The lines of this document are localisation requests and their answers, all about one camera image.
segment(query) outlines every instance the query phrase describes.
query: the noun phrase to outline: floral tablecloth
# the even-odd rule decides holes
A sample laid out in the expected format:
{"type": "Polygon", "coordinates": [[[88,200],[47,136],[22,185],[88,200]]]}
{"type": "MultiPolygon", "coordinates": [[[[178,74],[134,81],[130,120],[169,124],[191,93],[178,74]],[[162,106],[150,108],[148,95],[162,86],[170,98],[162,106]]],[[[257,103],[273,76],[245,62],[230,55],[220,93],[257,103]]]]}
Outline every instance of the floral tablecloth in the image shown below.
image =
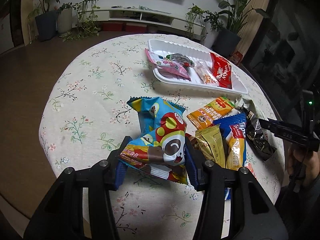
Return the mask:
{"type": "MultiPolygon", "coordinates": [[[[130,96],[161,96],[184,105],[186,115],[221,96],[219,92],[167,85],[152,72],[144,49],[148,39],[161,39],[204,51],[206,47],[183,37],[164,34],[137,34],[114,38],[86,50],[66,68],[48,99],[39,129],[40,143],[55,175],[68,166],[76,170],[91,167],[117,149],[124,136],[140,134],[138,115],[127,104],[130,96]]],[[[233,65],[232,71],[247,87],[266,117],[275,115],[259,86],[233,65]]],[[[224,94],[231,100],[232,95],[224,94]]],[[[185,118],[187,133],[196,128],[185,118]]],[[[247,145],[247,163],[274,203],[284,173],[282,140],[265,163],[247,145]]],[[[192,239],[203,198],[190,185],[158,179],[128,169],[124,184],[111,192],[116,226],[122,239],[192,239]]],[[[88,220],[87,191],[84,217],[88,220]]],[[[223,234],[228,231],[229,203],[225,208],[223,234]]]]}

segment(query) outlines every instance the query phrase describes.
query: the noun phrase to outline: white plant pot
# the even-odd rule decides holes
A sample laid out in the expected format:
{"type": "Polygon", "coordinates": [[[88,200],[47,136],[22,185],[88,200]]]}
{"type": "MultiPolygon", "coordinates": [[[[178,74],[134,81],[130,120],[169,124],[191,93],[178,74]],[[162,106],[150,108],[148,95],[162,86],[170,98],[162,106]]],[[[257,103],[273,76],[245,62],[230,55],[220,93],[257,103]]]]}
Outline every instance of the white plant pot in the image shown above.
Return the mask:
{"type": "Polygon", "coordinates": [[[72,8],[64,9],[58,14],[57,18],[58,33],[64,36],[72,29],[72,8]]]}

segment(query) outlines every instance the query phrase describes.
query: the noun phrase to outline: brown floor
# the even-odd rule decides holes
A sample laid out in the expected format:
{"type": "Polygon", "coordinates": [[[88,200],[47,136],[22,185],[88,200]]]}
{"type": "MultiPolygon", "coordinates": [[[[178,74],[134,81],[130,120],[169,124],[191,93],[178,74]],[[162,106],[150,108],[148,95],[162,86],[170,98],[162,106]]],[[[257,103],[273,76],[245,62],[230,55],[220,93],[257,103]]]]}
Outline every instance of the brown floor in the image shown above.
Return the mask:
{"type": "Polygon", "coordinates": [[[102,41],[126,35],[33,42],[0,56],[0,194],[31,217],[55,181],[39,143],[41,116],[52,87],[72,60],[102,41]]]}

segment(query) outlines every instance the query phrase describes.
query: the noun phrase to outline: table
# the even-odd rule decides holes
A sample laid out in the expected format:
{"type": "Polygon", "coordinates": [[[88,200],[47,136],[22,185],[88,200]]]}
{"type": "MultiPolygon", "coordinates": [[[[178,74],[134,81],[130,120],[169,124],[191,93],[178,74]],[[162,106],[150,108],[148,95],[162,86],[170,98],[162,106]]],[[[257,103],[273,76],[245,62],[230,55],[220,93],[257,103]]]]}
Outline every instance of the table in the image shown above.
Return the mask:
{"type": "MultiPolygon", "coordinates": [[[[76,170],[91,167],[117,149],[124,136],[140,134],[138,115],[126,104],[130,96],[161,96],[182,104],[187,133],[196,128],[186,115],[221,96],[158,81],[144,49],[148,39],[163,39],[209,51],[183,37],[164,34],[137,34],[114,38],[86,50],[66,68],[48,99],[39,129],[40,143],[55,175],[68,166],[76,170]]],[[[232,71],[248,88],[251,98],[266,117],[275,119],[259,86],[233,65],[232,71]]],[[[232,95],[224,94],[231,100],[232,95]]],[[[247,145],[247,164],[275,203],[284,174],[282,140],[272,138],[278,148],[268,161],[260,161],[247,145]]],[[[124,184],[111,192],[116,225],[122,239],[192,239],[202,192],[128,169],[124,184]]],[[[229,206],[226,203],[225,223],[229,206]]],[[[88,220],[87,191],[84,217],[88,220]]]]}

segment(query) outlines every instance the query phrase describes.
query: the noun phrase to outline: orange snack package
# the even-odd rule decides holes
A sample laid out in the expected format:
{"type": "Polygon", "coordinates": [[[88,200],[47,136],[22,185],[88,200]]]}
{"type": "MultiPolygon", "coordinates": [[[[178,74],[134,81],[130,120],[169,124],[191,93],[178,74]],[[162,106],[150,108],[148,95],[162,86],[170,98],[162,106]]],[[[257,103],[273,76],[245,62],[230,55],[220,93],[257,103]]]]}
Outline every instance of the orange snack package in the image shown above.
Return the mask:
{"type": "Polygon", "coordinates": [[[228,98],[218,97],[206,106],[188,114],[188,119],[198,129],[212,126],[214,120],[221,118],[229,113],[235,106],[228,98]]]}

